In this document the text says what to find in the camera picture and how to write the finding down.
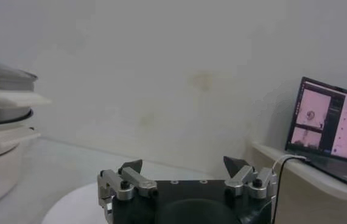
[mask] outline laptop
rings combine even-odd
[[[303,77],[286,150],[347,184],[347,90]]]

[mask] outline black cable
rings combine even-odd
[[[282,173],[283,173],[283,168],[286,162],[290,159],[297,159],[297,160],[302,160],[304,161],[305,159],[302,158],[296,158],[296,157],[290,157],[287,158],[283,161],[281,170],[279,171],[279,180],[278,180],[278,190],[276,191],[276,201],[275,201],[275,210],[273,211],[273,219],[272,219],[272,224],[275,224],[275,219],[276,219],[276,211],[278,210],[278,201],[279,201],[279,190],[281,188],[281,180],[282,180]]]

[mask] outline laptop keyboard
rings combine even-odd
[[[313,166],[347,181],[347,161],[309,153],[300,155],[308,157]]]

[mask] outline metal bracket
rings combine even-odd
[[[146,179],[131,167],[123,168],[121,174],[123,179],[129,181],[129,183],[138,189],[139,195],[148,198],[153,198],[158,195],[156,181]]]
[[[225,181],[225,185],[228,189],[232,190],[235,197],[238,197],[242,195],[244,185],[255,180],[257,174],[258,173],[253,167],[243,166],[243,168],[241,168],[241,170],[238,171],[234,177]]]
[[[131,200],[134,197],[134,186],[124,181],[112,170],[103,170],[97,177],[99,204],[107,204],[111,196],[120,201]]]
[[[248,184],[249,195],[252,198],[263,199],[276,195],[278,177],[270,168],[263,168],[258,177]]]

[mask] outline wall stain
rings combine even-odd
[[[140,117],[139,119],[139,126],[143,128],[150,128],[154,126],[155,124],[155,114],[154,113],[147,113]]]
[[[212,73],[209,71],[200,71],[192,75],[190,83],[194,88],[204,93],[208,92],[212,87]]]

